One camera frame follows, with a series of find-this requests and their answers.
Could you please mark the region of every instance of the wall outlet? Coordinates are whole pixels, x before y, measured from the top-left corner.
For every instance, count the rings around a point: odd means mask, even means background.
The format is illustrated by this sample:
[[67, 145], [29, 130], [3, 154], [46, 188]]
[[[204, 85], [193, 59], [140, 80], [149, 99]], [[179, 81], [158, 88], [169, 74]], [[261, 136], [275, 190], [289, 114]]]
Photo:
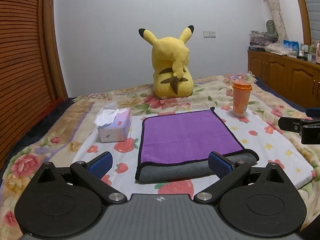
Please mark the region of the wall outlet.
[[204, 38], [210, 38], [210, 31], [203, 31]]
[[216, 32], [214, 31], [209, 31], [210, 38], [215, 38], [216, 37]]

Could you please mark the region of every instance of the black ear tip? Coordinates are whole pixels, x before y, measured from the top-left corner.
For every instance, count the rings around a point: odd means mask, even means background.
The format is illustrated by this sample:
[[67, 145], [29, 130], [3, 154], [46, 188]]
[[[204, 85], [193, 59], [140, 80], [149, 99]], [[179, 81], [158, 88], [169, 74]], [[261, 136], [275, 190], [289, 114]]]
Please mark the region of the black ear tip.
[[145, 31], [146, 29], [139, 29], [139, 34], [140, 34], [140, 36], [143, 38], [143, 33], [144, 33], [144, 31]]
[[195, 30], [195, 28], [193, 27], [193, 25], [188, 26], [188, 28], [191, 30], [191, 33], [193, 33], [193, 31]]

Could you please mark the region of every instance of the wooden wardrobe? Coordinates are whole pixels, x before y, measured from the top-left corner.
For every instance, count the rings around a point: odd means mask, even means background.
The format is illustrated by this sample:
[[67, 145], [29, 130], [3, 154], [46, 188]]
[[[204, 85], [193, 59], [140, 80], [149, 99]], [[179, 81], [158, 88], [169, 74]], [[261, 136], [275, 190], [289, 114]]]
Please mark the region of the wooden wardrobe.
[[0, 168], [44, 111], [66, 97], [53, 0], [0, 0]]

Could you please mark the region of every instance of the brown back stripe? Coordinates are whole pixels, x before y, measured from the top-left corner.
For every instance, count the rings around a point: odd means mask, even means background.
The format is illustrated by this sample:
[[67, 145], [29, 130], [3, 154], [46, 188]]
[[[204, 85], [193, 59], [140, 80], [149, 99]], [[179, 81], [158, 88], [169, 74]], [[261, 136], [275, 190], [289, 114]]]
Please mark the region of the brown back stripe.
[[164, 74], [164, 73], [173, 73], [173, 70], [172, 70], [172, 68], [165, 68], [165, 69], [163, 69], [163, 70], [161, 70], [160, 72], [159, 72], [159, 75], [160, 74]]
[[[167, 78], [167, 79], [164, 79], [160, 82], [160, 84], [168, 84], [170, 83], [173, 79], [176, 79], [174, 77], [171, 77], [171, 78]], [[186, 78], [180, 78], [179, 82], [186, 82], [186, 81], [189, 81], [188, 79]]]

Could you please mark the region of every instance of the curtain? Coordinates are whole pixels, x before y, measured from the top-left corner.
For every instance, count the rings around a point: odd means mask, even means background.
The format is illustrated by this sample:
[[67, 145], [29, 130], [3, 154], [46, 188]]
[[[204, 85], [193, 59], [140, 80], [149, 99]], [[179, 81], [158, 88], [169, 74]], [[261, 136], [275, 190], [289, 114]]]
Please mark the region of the curtain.
[[279, 35], [279, 42], [283, 42], [283, 40], [287, 40], [287, 33], [284, 27], [284, 21], [281, 14], [280, 2], [279, 0], [267, 0], [271, 9], [271, 16], [275, 23], [275, 27], [277, 33]]

